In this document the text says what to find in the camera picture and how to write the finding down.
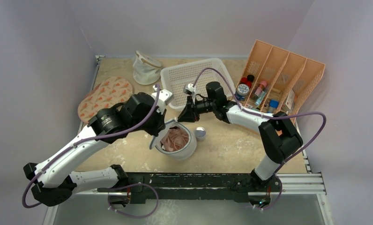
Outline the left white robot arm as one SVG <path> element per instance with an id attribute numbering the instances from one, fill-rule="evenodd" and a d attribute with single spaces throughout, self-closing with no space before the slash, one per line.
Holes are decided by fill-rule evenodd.
<path id="1" fill-rule="evenodd" d="M 158 136 L 164 130 L 166 106 L 172 98 L 172 93 L 167 90 L 152 94 L 140 92 L 124 103 L 99 110 L 81 132 L 52 157 L 24 166 L 25 176 L 29 179 L 26 191 L 32 193 L 38 204 L 56 206 L 85 190 L 125 190 L 129 181 L 120 165 L 90 172 L 76 172 L 75 169 L 96 152 L 131 132 L 143 130 L 151 136 Z"/>

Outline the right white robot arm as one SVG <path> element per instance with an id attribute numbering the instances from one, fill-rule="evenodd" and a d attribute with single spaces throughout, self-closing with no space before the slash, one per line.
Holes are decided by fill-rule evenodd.
<path id="1" fill-rule="evenodd" d="M 282 119 L 283 113 L 261 113 L 228 100 L 219 82 L 206 84 L 207 96 L 198 95 L 190 83 L 184 86 L 186 105 L 178 116 L 178 122 L 197 122 L 203 113 L 213 113 L 228 124 L 236 124 L 258 132 L 265 150 L 262 161 L 251 172 L 251 185 L 262 191 L 269 185 L 280 165 L 302 145 L 303 140 L 290 119 Z"/>

